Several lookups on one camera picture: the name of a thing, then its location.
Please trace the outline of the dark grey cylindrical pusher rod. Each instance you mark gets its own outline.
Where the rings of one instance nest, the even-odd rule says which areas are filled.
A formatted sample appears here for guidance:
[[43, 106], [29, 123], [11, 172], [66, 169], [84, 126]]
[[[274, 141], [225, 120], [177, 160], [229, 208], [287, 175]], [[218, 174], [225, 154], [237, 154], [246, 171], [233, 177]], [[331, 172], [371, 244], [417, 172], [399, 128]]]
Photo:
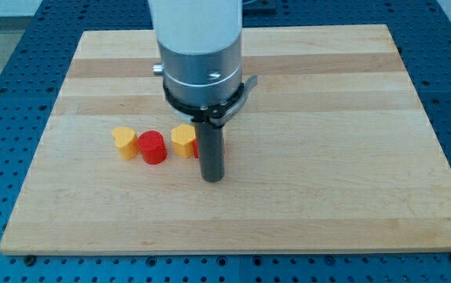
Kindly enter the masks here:
[[207, 182], [221, 181], [225, 174], [222, 128], [196, 123], [195, 132], [202, 178]]

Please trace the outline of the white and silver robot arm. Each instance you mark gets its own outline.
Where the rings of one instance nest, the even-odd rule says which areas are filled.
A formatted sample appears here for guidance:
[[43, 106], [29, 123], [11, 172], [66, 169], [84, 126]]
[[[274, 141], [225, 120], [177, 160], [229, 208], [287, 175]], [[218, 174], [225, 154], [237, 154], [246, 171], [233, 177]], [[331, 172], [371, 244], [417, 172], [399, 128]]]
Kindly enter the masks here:
[[169, 105], [193, 123], [202, 178], [225, 174], [222, 128], [257, 84], [242, 79], [241, 0], [149, 0]]

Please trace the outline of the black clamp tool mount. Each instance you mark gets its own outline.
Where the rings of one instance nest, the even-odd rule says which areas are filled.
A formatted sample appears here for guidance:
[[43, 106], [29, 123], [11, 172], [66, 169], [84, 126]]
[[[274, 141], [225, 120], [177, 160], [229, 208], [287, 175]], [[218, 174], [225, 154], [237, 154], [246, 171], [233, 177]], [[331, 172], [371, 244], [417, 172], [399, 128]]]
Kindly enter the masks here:
[[207, 123], [212, 127], [223, 127], [245, 105], [250, 91], [257, 86], [258, 76], [253, 75], [245, 83], [241, 83], [236, 92], [227, 100], [216, 105], [191, 106], [175, 98], [163, 85], [164, 97], [174, 112], [189, 123]]

